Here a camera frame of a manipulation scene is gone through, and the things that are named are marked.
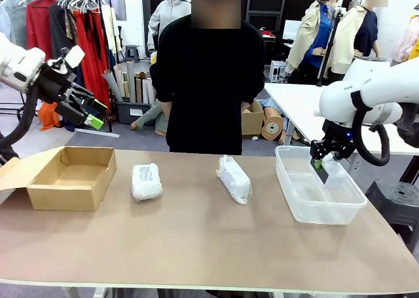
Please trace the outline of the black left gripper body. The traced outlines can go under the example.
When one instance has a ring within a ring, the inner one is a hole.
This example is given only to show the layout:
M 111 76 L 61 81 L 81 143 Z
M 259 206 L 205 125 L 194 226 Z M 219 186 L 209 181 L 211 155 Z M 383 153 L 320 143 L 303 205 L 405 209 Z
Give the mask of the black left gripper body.
M 36 79 L 37 99 L 49 104 L 66 102 L 73 105 L 75 102 L 68 90 L 74 78 L 73 70 L 67 62 L 44 62 Z

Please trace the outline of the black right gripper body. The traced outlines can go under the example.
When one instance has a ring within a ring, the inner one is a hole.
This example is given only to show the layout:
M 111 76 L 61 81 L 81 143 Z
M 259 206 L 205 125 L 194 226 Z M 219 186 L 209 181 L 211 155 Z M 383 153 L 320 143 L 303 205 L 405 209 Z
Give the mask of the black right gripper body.
M 319 141 L 323 147 L 354 146 L 352 129 L 333 121 L 325 120 L 322 130 L 324 137 Z

